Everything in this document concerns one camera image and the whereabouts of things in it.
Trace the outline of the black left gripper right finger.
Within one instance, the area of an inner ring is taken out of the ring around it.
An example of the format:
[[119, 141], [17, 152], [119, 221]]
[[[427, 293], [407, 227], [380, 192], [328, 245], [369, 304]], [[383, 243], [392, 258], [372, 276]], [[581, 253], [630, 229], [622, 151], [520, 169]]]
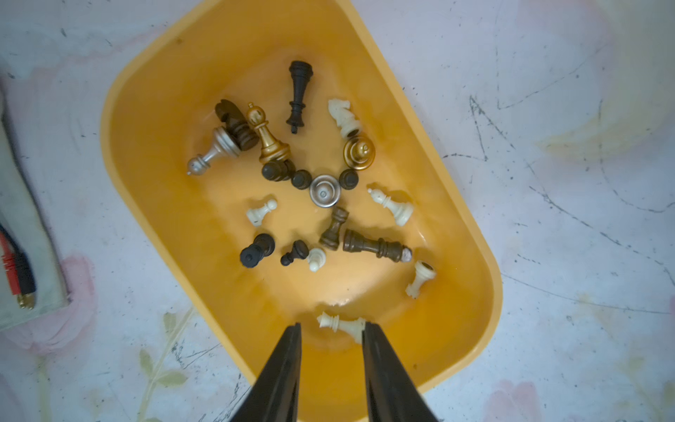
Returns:
[[365, 324], [362, 349], [370, 421], [438, 421], [379, 325]]

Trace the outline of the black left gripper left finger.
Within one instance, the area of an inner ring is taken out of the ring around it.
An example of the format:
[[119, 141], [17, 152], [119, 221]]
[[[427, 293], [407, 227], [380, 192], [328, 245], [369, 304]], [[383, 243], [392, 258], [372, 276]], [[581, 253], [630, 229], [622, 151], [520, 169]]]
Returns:
[[297, 421], [301, 362], [302, 329], [296, 323], [284, 330], [231, 421]]

